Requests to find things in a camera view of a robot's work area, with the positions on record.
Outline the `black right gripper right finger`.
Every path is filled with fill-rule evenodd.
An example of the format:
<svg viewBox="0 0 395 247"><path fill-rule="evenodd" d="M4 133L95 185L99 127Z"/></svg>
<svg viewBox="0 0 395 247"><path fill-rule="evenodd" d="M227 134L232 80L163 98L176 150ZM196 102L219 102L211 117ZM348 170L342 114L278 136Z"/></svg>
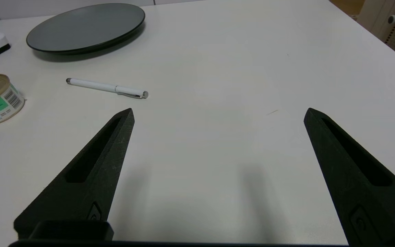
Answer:
<svg viewBox="0 0 395 247"><path fill-rule="evenodd" d="M329 116L304 125L350 246L395 246L395 175Z"/></svg>

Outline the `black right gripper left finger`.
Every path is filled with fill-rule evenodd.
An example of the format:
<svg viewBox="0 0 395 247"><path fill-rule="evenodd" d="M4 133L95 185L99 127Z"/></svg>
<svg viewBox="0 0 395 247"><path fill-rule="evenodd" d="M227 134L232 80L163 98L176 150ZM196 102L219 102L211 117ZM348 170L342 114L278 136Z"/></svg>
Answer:
<svg viewBox="0 0 395 247"><path fill-rule="evenodd" d="M19 239L44 221L105 221L111 209L135 120L115 114L15 219Z"/></svg>

